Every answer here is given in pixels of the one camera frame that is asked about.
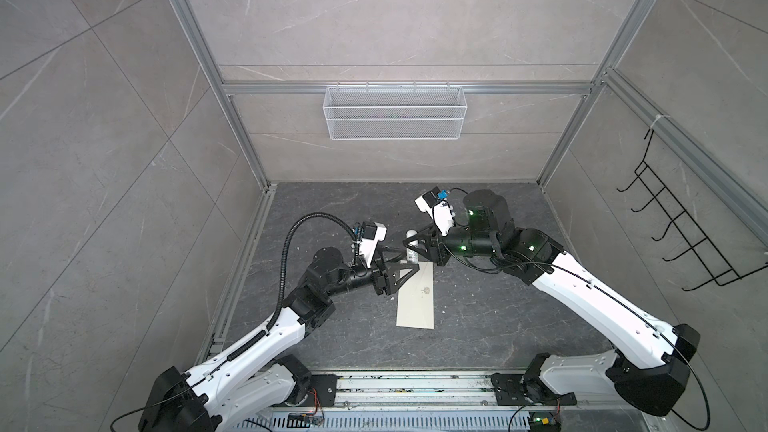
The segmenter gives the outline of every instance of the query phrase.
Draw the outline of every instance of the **side wall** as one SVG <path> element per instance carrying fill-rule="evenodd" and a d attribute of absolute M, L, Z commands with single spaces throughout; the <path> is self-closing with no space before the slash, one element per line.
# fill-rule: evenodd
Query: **side wall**
<path fill-rule="evenodd" d="M 192 365 L 260 197 L 168 0 L 0 0 L 0 157 L 0 429 L 108 430 Z"/>
<path fill-rule="evenodd" d="M 768 10 L 765 0 L 658 0 L 619 70 L 713 158 L 768 200 Z M 712 430 L 765 430 L 768 366 L 768 271 L 723 287 L 709 278 L 667 216 L 634 178 L 648 126 L 610 91 L 598 100 L 546 192 L 588 267 L 622 294 L 667 321 L 701 332 L 694 364 L 713 408 Z M 740 273 L 766 263 L 766 246 L 676 157 L 653 139 L 648 163 Z M 657 192 L 661 185 L 649 182 Z M 666 192 L 660 200 L 680 208 Z M 697 240 L 694 227 L 681 228 Z M 715 273 L 726 267 L 704 244 L 696 248 Z M 679 412 L 704 424 L 695 381 Z"/>
<path fill-rule="evenodd" d="M 228 81 L 590 81 L 633 0 L 190 0 Z M 577 96 L 472 96 L 451 141 L 334 142 L 321 96 L 238 96 L 276 181 L 533 180 Z"/>

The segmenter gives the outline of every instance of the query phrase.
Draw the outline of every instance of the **white wire basket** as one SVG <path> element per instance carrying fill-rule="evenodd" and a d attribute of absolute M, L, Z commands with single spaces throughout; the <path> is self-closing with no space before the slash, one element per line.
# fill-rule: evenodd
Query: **white wire basket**
<path fill-rule="evenodd" d="M 332 140 L 458 139 L 460 86 L 334 86 L 322 103 Z"/>

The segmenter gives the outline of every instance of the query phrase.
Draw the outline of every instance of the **aluminum beam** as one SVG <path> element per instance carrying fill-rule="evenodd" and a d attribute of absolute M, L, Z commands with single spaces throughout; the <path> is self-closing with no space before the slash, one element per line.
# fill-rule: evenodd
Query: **aluminum beam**
<path fill-rule="evenodd" d="M 639 118 L 649 126 L 655 122 L 656 135 L 768 246 L 768 206 L 764 201 L 689 136 L 674 118 L 656 121 L 658 115 L 665 115 L 664 112 L 620 72 L 609 70 L 605 81 Z"/>
<path fill-rule="evenodd" d="M 619 63 L 621 57 L 629 48 L 632 39 L 638 33 L 640 26 L 645 22 L 646 17 L 648 17 L 654 4 L 656 4 L 656 0 L 635 0 L 634 4 L 632 4 L 629 14 L 621 24 L 621 28 L 614 38 L 614 42 L 610 44 L 610 48 L 608 48 L 608 52 L 605 54 L 605 58 L 603 58 L 603 61 L 598 68 L 598 72 L 592 81 L 592 93 L 589 97 L 582 100 L 576 107 L 571 120 L 568 121 L 565 130 L 563 130 L 563 134 L 560 136 L 558 143 L 554 146 L 552 154 L 547 160 L 547 163 L 544 164 L 544 168 L 536 180 L 541 187 L 546 187 L 549 183 L 555 169 L 560 165 L 560 161 L 565 156 L 568 148 L 571 147 L 571 143 L 576 137 L 579 129 L 581 129 L 581 125 L 584 124 L 584 120 L 587 119 L 587 115 L 589 114 L 594 101 L 600 95 L 600 91 L 605 87 L 605 82 L 603 80 L 605 73 L 607 73 L 609 69 L 615 68 Z"/>
<path fill-rule="evenodd" d="M 256 81 L 256 82 L 225 82 L 223 89 L 229 95 L 253 95 L 271 93 L 317 93 L 326 92 L 334 86 L 461 86 L 464 93 L 578 93 L 589 94 L 591 82 L 579 81 L 541 81 L 541 82 L 326 82 L 326 81 Z"/>
<path fill-rule="evenodd" d="M 192 7 L 189 4 L 189 1 L 169 1 L 179 19 L 181 28 L 184 30 L 184 34 L 187 36 L 187 39 L 192 46 L 192 51 L 197 57 L 197 62 L 200 63 L 200 67 L 210 83 L 210 88 L 216 95 L 216 100 L 219 101 L 222 110 L 224 110 L 226 120 L 232 128 L 232 132 L 234 132 L 237 142 L 240 144 L 240 148 L 243 149 L 243 153 L 248 161 L 248 165 L 250 165 L 250 169 L 254 172 L 254 176 L 262 190 L 266 190 L 269 186 L 269 181 L 264 174 L 264 168 L 259 162 L 259 157 L 256 155 L 254 145 L 248 137 L 248 132 L 245 129 L 240 116 L 237 114 L 234 104 L 222 88 L 223 81 L 221 79 L 221 74 L 219 74 L 216 62 L 214 62 L 214 57 L 205 42 L 203 32 L 200 30 L 200 25 L 194 18 L 194 13 L 192 12 Z"/>

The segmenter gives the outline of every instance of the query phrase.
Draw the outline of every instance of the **vertical metal post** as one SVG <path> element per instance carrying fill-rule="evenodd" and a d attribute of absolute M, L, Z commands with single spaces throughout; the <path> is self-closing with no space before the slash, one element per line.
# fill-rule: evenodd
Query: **vertical metal post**
<path fill-rule="evenodd" d="M 610 69 L 616 67 L 621 57 L 629 48 L 630 43 L 634 36 L 638 33 L 640 26 L 645 22 L 646 17 L 650 13 L 650 10 L 656 4 L 656 0 L 635 0 L 634 4 L 630 8 L 627 18 L 624 19 L 624 23 L 621 24 L 618 34 L 614 38 L 614 42 L 610 44 L 608 52 L 605 54 L 598 72 L 592 79 L 592 91 L 586 95 L 576 107 L 574 114 L 571 116 L 571 120 L 563 130 L 563 134 L 560 136 L 558 143 L 554 146 L 552 154 L 550 155 L 547 163 L 544 164 L 542 172 L 539 174 L 536 182 L 541 187 L 546 187 L 549 183 L 554 171 L 560 165 L 560 161 L 565 156 L 568 148 L 571 147 L 576 134 L 581 126 L 584 124 L 584 120 L 587 119 L 589 111 L 592 109 L 592 105 L 600 96 L 605 87 L 604 75 L 608 73 Z"/>
<path fill-rule="evenodd" d="M 240 144 L 240 148 L 243 149 L 243 153 L 248 161 L 248 165 L 250 165 L 250 169 L 254 172 L 254 176 L 261 189 L 265 191 L 270 184 L 269 180 L 264 174 L 264 168 L 259 161 L 259 157 L 256 155 L 256 150 L 248 137 L 248 132 L 243 125 L 243 121 L 240 119 L 240 115 L 237 113 L 237 110 L 228 95 L 224 92 L 224 88 L 222 87 L 224 82 L 221 79 L 221 74 L 219 74 L 219 69 L 216 67 L 214 57 L 205 42 L 203 32 L 200 30 L 200 25 L 194 18 L 194 13 L 192 12 L 192 7 L 190 6 L 189 1 L 168 1 L 174 8 L 174 12 L 176 12 L 181 28 L 184 30 L 184 34 L 187 36 L 187 39 L 192 46 L 192 51 L 194 51 L 197 61 L 200 63 L 200 67 L 210 83 L 210 88 L 216 95 L 216 100 L 219 101 L 219 105 L 221 105 L 222 110 L 224 110 L 226 120 L 232 128 L 232 132 L 234 132 L 235 137 Z"/>

